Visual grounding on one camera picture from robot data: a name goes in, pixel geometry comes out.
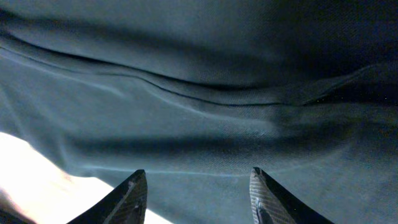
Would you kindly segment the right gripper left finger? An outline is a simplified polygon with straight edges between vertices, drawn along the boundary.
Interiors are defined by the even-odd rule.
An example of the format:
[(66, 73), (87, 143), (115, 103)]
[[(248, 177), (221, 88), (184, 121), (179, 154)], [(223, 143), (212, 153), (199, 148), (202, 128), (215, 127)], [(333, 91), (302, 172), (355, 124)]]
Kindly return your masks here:
[(146, 208), (146, 173), (137, 170), (68, 224), (143, 224)]

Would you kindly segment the black t-shirt with logo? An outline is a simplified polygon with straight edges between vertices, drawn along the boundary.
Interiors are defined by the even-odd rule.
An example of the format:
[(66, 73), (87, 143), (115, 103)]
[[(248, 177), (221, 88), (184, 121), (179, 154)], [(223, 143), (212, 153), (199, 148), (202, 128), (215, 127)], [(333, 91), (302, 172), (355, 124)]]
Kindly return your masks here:
[(260, 167), (397, 222), (397, 2), (1, 2), (1, 131), (72, 175), (144, 169), (174, 223), (251, 223)]

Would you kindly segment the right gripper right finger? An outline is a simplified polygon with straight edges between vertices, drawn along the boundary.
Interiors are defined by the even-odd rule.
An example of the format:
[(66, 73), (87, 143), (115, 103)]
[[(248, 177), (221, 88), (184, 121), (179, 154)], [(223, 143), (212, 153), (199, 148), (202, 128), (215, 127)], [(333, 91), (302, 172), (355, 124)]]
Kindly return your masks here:
[(251, 172), (249, 195), (255, 224), (333, 224), (258, 167)]

